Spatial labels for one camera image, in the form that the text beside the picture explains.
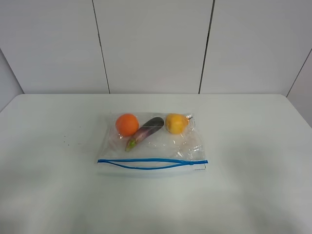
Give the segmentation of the yellow pear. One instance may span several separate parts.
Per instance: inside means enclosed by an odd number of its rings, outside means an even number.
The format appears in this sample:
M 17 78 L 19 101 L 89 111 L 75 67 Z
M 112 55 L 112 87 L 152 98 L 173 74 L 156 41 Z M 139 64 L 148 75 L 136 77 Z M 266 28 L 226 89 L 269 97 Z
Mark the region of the yellow pear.
M 166 129 L 171 134 L 181 134 L 187 128 L 192 118 L 192 116 L 188 117 L 182 114 L 170 113 L 165 119 Z

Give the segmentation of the orange fruit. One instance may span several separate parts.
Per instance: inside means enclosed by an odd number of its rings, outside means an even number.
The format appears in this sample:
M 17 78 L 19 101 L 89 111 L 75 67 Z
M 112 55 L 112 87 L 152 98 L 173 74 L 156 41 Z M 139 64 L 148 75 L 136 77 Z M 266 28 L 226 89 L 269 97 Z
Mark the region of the orange fruit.
M 122 137 L 129 137 L 139 129 L 139 122 L 133 114 L 122 114 L 116 120 L 115 127 Z

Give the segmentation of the purple eggplant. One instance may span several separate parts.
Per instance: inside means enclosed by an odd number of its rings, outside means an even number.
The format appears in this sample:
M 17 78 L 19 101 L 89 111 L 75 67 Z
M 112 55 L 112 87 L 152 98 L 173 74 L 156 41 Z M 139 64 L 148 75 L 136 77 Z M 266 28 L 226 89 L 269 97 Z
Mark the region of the purple eggplant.
M 161 117 L 154 117 L 144 123 L 139 129 L 129 138 L 125 151 L 129 152 L 144 139 L 159 131 L 164 126 L 164 119 Z

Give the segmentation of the clear zip bag blue zipper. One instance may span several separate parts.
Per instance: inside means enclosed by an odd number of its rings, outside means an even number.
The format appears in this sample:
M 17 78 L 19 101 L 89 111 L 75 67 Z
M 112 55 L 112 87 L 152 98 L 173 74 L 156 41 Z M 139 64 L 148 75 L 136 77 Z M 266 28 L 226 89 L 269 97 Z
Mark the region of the clear zip bag blue zipper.
M 115 122 L 122 114 L 133 114 L 137 117 L 139 127 L 154 117 L 164 119 L 164 126 L 126 152 L 126 144 L 131 136 L 122 137 Z M 106 116 L 106 131 L 102 145 L 95 160 L 96 164 L 109 165 L 116 168 L 142 171 L 159 171 L 173 169 L 205 170 L 209 163 L 206 159 L 203 142 L 198 133 L 195 117 L 192 113 L 182 113 L 192 116 L 189 125 L 181 134 L 171 134 L 165 126 L 169 113 L 112 113 Z

